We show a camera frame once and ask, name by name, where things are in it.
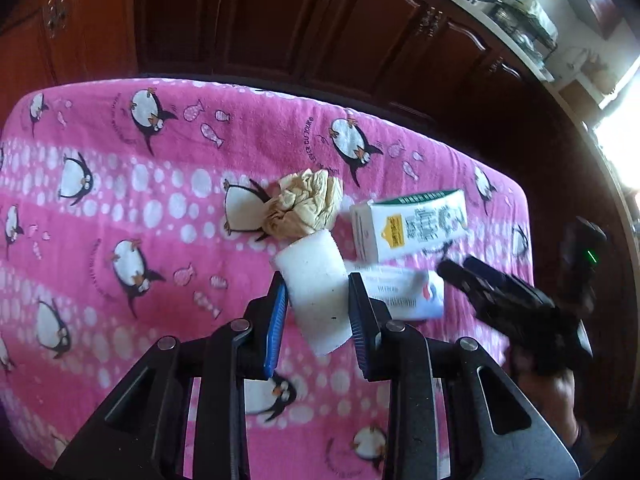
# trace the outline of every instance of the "crumpled paper ball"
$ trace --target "crumpled paper ball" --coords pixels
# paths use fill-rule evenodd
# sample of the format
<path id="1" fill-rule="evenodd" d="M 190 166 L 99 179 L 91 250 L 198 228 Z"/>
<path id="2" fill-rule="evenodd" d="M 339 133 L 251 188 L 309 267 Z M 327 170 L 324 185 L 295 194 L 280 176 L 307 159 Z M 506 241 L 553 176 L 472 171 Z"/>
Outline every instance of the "crumpled paper ball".
<path id="1" fill-rule="evenodd" d="M 329 176 L 327 170 L 305 170 L 284 176 L 279 184 L 280 194 L 265 204 L 265 233 L 297 240 L 334 227 L 342 201 L 339 178 Z"/>

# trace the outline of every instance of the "human hand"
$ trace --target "human hand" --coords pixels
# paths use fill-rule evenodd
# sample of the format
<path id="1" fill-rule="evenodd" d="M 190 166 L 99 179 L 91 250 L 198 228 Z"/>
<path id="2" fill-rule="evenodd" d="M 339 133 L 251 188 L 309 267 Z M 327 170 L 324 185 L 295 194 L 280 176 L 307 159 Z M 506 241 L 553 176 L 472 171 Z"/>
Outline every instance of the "human hand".
<path id="1" fill-rule="evenodd" d="M 522 348 L 511 347 L 511 366 L 518 375 L 518 387 L 556 432 L 564 445 L 571 447 L 578 439 L 575 420 L 575 378 L 571 370 L 554 376 L 537 375 L 533 358 Z"/>

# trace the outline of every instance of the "pink tablecloth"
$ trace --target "pink tablecloth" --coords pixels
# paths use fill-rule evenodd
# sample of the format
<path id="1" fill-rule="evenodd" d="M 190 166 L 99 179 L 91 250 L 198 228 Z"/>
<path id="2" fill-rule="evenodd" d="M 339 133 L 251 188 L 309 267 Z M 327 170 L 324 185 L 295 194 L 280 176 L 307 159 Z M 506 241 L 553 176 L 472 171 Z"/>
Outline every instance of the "pink tablecloth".
<path id="1" fill-rule="evenodd" d="M 344 137 L 350 124 L 360 137 Z M 217 83 L 93 82 L 25 96 L 0 146 L 0 397 L 16 437 L 47 465 L 156 338 L 206 336 L 267 290 L 285 244 L 225 231 L 225 180 L 273 192 L 284 174 L 328 168 L 344 180 L 344 212 L 371 197 L 462 188 L 469 235 L 448 256 L 532 280 L 516 183 L 348 108 Z M 333 234 L 354 259 L 346 216 Z M 433 269 L 441 257 L 398 264 Z M 502 358 L 504 338 L 449 287 L 444 318 L 420 327 L 474 336 Z M 277 371 L 278 388 L 248 394 L 261 412 L 247 417 L 254 478 L 379 477 L 388 384 L 363 379 L 351 343 L 316 358 L 290 315 Z"/>

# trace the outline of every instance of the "bright light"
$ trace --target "bright light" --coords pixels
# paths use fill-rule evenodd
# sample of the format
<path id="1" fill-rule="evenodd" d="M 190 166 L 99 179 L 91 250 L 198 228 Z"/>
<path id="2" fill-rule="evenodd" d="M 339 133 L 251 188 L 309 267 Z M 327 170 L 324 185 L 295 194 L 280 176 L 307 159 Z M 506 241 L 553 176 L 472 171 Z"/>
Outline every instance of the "bright light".
<path id="1" fill-rule="evenodd" d="M 631 188 L 640 188 L 640 84 L 631 87 L 615 112 L 605 117 L 595 129 L 604 155 L 618 170 L 620 180 Z"/>

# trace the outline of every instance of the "white wall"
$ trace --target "white wall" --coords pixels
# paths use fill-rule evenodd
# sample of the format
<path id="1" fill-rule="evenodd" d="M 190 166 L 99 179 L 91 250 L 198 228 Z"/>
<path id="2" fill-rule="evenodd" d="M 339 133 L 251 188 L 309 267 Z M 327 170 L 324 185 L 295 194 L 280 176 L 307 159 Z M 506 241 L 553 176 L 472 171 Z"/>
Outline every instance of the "white wall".
<path id="1" fill-rule="evenodd" d="M 577 18 L 568 0 L 538 1 L 558 28 L 558 49 L 546 62 L 549 72 L 556 78 L 554 84 L 558 88 L 575 78 L 575 70 L 572 71 L 568 63 L 575 61 L 582 48 L 590 48 L 599 53 L 617 78 L 621 78 L 640 56 L 640 43 L 625 20 L 605 41 Z"/>

